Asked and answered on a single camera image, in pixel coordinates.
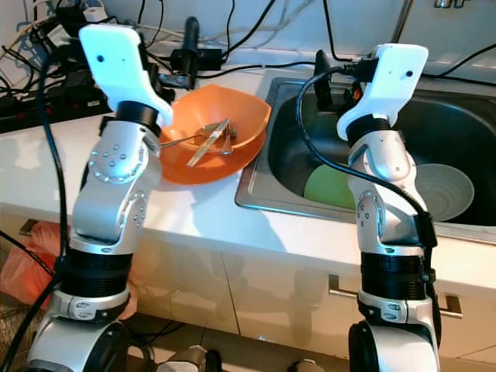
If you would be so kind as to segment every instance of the countertop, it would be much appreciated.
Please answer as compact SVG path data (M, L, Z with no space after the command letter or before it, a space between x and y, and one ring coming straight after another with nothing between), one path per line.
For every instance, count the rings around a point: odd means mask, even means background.
M266 98L275 77L302 78L309 69L232 73L200 86L219 84ZM496 95L493 88L427 81L422 88ZM100 117L52 125L72 213L81 175L98 141ZM0 206L2 211L35 219L58 220L56 175L41 127L0 136ZM150 196L144 236L199 249L256 254L276 260L297 260L329 273L359 275L356 226L276 212L241 208L234 202L240 172L200 186L179 186L162 180ZM433 266L442 291L496 299L496 246L439 238Z

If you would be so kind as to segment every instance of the plastic bowl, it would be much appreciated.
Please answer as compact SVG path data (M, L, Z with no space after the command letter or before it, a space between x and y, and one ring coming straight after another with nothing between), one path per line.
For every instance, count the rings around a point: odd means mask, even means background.
M237 137L231 137L233 150L256 139L265 130L270 116L270 106L258 97L213 84L185 95L172 108L174 121L162 129L162 142L193 136L203 126L230 119L230 125L237 131ZM222 147L222 138L215 142L211 151ZM205 140L199 136L177 146L196 151Z

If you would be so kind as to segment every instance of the plastic bag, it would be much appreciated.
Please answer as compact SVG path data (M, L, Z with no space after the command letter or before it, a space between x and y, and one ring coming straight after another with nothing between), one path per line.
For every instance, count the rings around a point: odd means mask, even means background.
M34 252L53 270L60 249L60 226L52 222L39 222L26 239L26 249ZM50 275L25 252L13 247L0 273L0 291L17 298L25 304L32 304L50 281ZM136 312L137 290L128 281L131 298L119 319L127 319ZM46 309L47 299L42 308Z

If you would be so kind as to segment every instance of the white cabinet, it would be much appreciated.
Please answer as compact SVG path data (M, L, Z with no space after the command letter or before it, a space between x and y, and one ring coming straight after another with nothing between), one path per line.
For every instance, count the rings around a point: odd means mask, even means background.
M460 304L463 319L442 317L442 357L463 357L496 345L496 304L468 297L460 297Z
M142 239L131 278L139 312L238 333L220 253Z
M242 336L347 357L356 301L329 296L329 273L297 263L224 254Z
M348 330L363 316L353 298L328 294L331 273L233 254L224 254L224 261L242 336L348 357ZM357 291L360 279L340 277L339 286ZM444 306L444 294L438 295ZM496 345L496 306L466 297L460 303L463 319L442 317L440 356L468 359L470 354L472 360L493 363L491 351L476 352Z

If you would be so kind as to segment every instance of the stainless steel sink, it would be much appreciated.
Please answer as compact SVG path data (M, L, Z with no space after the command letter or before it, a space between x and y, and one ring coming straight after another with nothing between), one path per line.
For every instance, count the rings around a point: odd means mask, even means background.
M267 102L272 116L260 155L243 172L236 203L248 208L354 223L351 209L302 197L308 177L320 163L301 140L295 121L296 94L303 81L277 78ZM303 103L305 125L330 159L347 162L348 144L336 133L337 118L317 112L309 92ZM441 163L460 169L474 184L470 207L455 219L436 223L436 232L496 243L496 98L440 91L417 91L397 125L417 164Z

